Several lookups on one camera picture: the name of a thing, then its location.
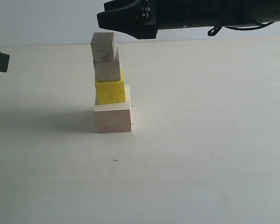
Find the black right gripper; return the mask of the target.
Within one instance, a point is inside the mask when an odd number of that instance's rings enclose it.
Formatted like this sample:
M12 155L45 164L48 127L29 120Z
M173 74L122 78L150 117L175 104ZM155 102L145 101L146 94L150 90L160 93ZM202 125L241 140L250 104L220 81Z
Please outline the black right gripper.
M97 20L102 29L155 39L159 30L190 27L190 8L190 0L111 0Z

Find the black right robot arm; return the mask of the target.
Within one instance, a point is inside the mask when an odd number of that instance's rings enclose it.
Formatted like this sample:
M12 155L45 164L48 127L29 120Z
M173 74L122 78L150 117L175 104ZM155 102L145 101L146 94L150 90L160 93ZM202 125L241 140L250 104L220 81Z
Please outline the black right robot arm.
M159 30L211 27L255 30L280 22L280 0L111 0L97 14L98 26L138 40Z

